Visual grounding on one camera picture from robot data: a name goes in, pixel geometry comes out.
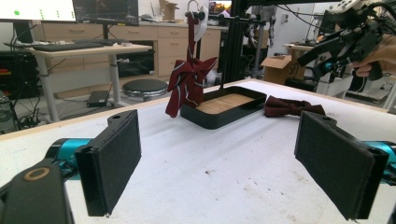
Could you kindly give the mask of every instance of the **stool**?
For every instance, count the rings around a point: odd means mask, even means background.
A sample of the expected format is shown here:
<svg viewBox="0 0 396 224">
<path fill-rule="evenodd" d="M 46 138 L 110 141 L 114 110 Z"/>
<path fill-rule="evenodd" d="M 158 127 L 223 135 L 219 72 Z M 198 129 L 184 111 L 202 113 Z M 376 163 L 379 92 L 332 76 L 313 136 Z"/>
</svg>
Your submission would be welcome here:
<svg viewBox="0 0 396 224">
<path fill-rule="evenodd" d="M 143 97 L 143 101 L 151 100 L 152 96 L 167 93 L 168 84 L 157 79 L 138 79 L 127 82 L 122 86 L 122 92 L 128 96 Z"/>
</svg>

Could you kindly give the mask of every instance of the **bow tie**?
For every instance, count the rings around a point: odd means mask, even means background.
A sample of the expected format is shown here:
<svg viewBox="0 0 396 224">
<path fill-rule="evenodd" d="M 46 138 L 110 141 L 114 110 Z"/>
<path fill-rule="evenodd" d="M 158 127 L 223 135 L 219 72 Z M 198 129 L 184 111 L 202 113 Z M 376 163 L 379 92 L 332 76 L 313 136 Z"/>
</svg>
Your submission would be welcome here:
<svg viewBox="0 0 396 224">
<path fill-rule="evenodd" d="M 302 111 L 309 111 L 326 115 L 321 105 L 311 105 L 307 101 L 278 99 L 268 97 L 264 107 L 264 115 L 267 118 L 282 117 L 285 115 L 300 116 Z"/>
<path fill-rule="evenodd" d="M 204 79 L 215 66 L 217 58 L 193 63 L 177 60 L 169 79 L 168 91 L 172 91 L 165 113 L 175 118 L 183 104 L 196 107 L 204 100 Z"/>
</svg>

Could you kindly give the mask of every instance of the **wooden tray bottom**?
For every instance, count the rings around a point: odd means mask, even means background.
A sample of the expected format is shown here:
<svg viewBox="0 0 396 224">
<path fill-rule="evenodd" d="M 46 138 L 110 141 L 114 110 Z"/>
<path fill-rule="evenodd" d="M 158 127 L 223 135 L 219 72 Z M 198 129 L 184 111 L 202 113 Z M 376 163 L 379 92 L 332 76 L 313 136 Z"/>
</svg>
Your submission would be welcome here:
<svg viewBox="0 0 396 224">
<path fill-rule="evenodd" d="M 221 96 L 219 98 L 202 102 L 195 108 L 201 110 L 202 112 L 205 112 L 206 114 L 219 114 L 221 112 L 246 104 L 253 100 L 253 98 L 244 95 L 231 93 L 225 96 Z"/>
</svg>

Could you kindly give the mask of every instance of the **keyboard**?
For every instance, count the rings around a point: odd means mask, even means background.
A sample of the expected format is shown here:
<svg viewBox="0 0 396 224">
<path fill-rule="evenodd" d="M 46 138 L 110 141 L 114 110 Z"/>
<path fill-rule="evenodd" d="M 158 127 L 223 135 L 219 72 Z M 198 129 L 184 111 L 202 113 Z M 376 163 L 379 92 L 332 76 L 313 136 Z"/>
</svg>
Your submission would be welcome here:
<svg viewBox="0 0 396 224">
<path fill-rule="evenodd" d="M 55 52 L 55 51 L 65 51 L 65 50 L 73 50 L 73 49 L 95 49 L 102 48 L 104 45 L 99 43 L 79 43 L 79 44 L 66 44 L 66 45 L 37 45 L 33 46 L 33 49 L 46 51 L 46 52 Z"/>
<path fill-rule="evenodd" d="M 99 43 L 105 46 L 113 46 L 113 44 L 127 43 L 125 39 L 75 39 L 72 40 L 75 44 L 79 43 Z"/>
</svg>

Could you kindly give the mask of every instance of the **tray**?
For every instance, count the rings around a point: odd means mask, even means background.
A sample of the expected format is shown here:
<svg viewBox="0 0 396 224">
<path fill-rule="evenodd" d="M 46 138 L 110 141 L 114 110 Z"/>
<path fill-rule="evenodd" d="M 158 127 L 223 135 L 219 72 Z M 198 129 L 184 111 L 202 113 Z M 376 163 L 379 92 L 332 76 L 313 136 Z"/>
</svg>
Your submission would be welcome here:
<svg viewBox="0 0 396 224">
<path fill-rule="evenodd" d="M 180 116 L 206 129 L 217 129 L 263 109 L 266 94 L 243 87 L 229 87 L 204 94 L 197 107 L 183 105 Z"/>
</svg>

